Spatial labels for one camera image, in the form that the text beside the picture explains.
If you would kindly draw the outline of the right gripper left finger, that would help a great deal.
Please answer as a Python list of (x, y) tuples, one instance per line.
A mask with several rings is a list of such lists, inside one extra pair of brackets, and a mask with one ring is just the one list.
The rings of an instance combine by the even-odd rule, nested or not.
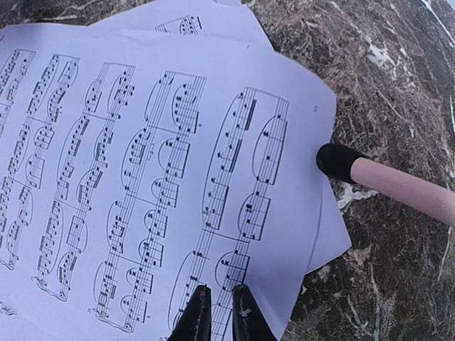
[(211, 306), (210, 289), (197, 286), (168, 340), (210, 341)]

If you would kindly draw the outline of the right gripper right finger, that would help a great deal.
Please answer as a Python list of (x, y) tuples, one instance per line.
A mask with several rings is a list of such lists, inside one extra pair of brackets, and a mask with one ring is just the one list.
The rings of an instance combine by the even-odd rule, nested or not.
[(247, 285), (235, 286), (232, 298), (233, 340), (277, 341)]

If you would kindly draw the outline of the pink music stand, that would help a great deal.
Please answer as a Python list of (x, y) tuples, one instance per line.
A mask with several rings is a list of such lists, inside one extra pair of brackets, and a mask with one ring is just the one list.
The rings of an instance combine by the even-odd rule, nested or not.
[(454, 226), (454, 192), (416, 176), (370, 160), (341, 144), (324, 144), (316, 165), (329, 178), (359, 184)]

